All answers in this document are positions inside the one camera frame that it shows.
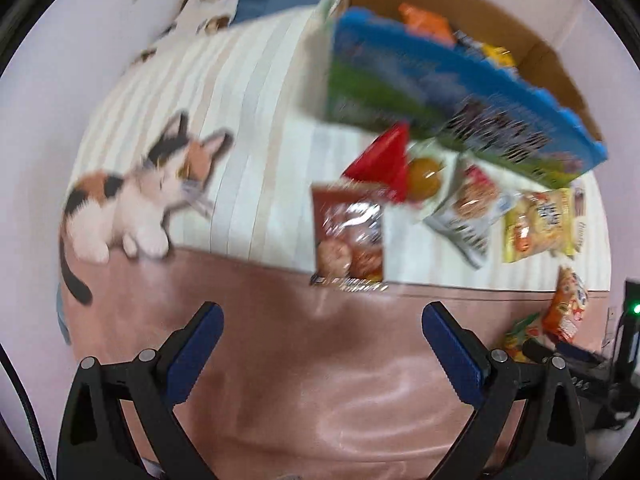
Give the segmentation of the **orange panda snack packet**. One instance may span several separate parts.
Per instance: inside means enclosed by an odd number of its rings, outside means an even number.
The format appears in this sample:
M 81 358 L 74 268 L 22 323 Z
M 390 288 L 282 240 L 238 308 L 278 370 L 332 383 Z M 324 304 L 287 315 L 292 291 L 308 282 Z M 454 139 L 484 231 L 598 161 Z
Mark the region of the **orange panda snack packet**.
M 588 304 L 588 292 L 580 277 L 569 266 L 561 266 L 551 304 L 541 320 L 544 332 L 554 340 L 572 344 Z

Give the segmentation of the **green pea snack packet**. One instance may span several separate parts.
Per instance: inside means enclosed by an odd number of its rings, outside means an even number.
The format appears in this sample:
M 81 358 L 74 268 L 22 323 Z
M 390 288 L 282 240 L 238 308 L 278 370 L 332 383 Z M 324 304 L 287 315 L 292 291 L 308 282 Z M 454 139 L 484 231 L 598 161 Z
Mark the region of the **green pea snack packet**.
M 533 339 L 537 341 L 538 344 L 542 344 L 547 348 L 552 347 L 551 340 L 544 334 L 541 319 L 541 312 L 527 315 L 526 318 L 518 320 L 518 322 L 504 334 L 501 348 L 503 348 L 515 362 L 532 362 L 523 352 L 523 346 L 529 339 Z

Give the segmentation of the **yellow cracker bag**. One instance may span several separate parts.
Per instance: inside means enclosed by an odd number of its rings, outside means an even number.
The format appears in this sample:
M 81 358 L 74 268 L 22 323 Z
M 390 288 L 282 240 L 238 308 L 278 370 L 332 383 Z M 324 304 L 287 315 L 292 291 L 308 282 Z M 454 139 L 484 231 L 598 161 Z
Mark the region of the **yellow cracker bag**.
M 569 188 L 521 191 L 504 215 L 502 256 L 514 263 L 542 252 L 572 258 L 574 246 L 574 200 Z

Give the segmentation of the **white cookie packet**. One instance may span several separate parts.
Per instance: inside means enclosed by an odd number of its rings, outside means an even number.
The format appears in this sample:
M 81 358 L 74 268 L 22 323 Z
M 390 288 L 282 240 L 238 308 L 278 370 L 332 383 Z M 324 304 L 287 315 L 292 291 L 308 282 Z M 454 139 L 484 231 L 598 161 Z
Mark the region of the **white cookie packet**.
M 447 197 L 423 223 L 448 238 L 474 269 L 480 269 L 488 261 L 491 227 L 515 206 L 516 196 L 463 153 L 456 160 Z

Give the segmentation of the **brown pastry packet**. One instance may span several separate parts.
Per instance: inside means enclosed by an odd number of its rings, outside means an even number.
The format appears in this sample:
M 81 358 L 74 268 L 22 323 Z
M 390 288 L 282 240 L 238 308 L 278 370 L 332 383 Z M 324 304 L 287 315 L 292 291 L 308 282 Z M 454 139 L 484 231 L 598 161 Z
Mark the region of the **brown pastry packet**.
M 311 284 L 370 292 L 383 287 L 385 190 L 359 182 L 311 185 L 314 258 Z

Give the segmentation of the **red triangular snack packet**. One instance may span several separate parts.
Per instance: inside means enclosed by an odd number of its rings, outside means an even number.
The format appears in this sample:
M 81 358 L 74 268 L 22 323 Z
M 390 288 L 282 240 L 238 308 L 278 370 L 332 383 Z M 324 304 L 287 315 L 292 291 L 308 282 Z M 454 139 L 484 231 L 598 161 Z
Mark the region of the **red triangular snack packet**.
M 408 198 L 409 125 L 398 122 L 379 136 L 343 171 L 342 176 L 357 182 L 382 185 L 393 203 Z

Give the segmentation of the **black yellow snack bag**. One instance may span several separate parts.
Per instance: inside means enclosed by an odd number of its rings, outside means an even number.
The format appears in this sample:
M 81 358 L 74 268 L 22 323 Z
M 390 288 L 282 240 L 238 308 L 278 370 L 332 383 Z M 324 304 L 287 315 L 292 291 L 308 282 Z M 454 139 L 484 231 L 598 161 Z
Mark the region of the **black yellow snack bag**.
M 508 70 L 510 73 L 518 71 L 510 50 L 478 41 L 460 29 L 454 31 L 454 39 L 457 43 L 457 50 L 461 53 L 480 61 L 486 61 L 499 70 Z

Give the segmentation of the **cat print blanket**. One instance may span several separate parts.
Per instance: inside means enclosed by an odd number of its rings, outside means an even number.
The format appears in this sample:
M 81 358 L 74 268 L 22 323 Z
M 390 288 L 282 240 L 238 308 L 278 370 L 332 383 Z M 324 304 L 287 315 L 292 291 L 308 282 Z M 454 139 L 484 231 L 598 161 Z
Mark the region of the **cat print blanket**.
M 227 127 L 230 152 L 207 188 L 209 217 L 167 221 L 171 254 L 107 264 L 70 259 L 92 290 L 64 300 L 76 356 L 127 361 L 156 347 L 206 300 L 224 308 L 224 336 L 178 419 L 223 479 L 421 479 L 470 414 L 422 336 L 430 301 L 446 304 L 485 344 L 544 310 L 563 258 L 467 263 L 406 207 L 384 214 L 382 292 L 310 284 L 310 187 L 336 180 L 369 133 L 322 119 L 329 29 L 315 6 L 260 18 L 130 68 L 94 111 L 73 168 L 125 172 L 169 118 L 194 136 Z

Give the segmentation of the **cardboard milk box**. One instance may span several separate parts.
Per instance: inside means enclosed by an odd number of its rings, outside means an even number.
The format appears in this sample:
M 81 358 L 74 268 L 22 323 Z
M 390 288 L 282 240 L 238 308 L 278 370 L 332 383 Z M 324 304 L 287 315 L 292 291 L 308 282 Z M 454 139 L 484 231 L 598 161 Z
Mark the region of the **cardboard milk box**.
M 406 29 L 409 3 L 446 18 L 454 32 L 511 51 L 518 71 Z M 608 159 L 602 134 L 574 81 L 532 30 L 486 0 L 337 0 L 326 118 L 381 131 L 406 122 L 548 186 L 562 188 Z

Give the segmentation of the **bear print pillow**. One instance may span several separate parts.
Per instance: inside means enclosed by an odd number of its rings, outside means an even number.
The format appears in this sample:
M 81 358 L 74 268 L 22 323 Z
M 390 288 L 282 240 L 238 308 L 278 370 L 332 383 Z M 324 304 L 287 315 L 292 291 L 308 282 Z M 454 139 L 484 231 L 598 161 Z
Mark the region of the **bear print pillow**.
M 132 65 L 148 62 L 154 56 L 174 50 L 198 36 L 212 36 L 231 25 L 240 0 L 182 0 L 169 26 L 149 47 L 141 51 Z

